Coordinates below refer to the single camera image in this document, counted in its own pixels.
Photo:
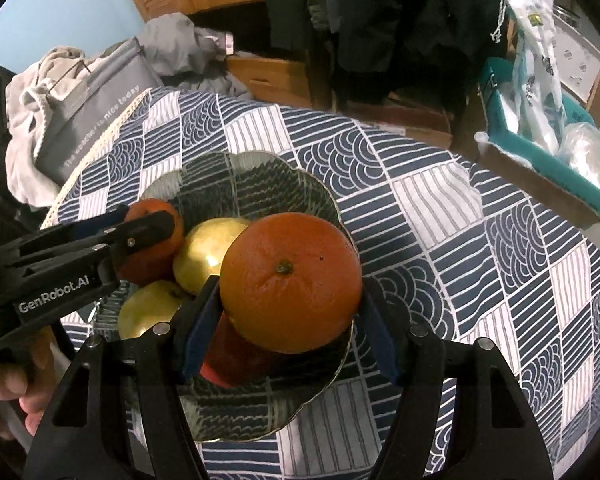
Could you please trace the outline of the person's left hand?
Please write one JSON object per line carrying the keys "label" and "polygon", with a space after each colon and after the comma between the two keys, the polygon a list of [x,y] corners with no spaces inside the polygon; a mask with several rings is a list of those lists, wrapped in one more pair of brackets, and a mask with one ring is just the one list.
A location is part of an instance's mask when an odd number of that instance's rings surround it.
{"label": "person's left hand", "polygon": [[[24,426],[34,436],[46,406],[56,388],[55,361],[52,344],[56,342],[50,327],[45,327],[31,340],[30,356],[33,373],[28,377],[21,366],[0,364],[0,401],[17,401],[23,413]],[[0,439],[14,440],[7,422],[0,414]]]}

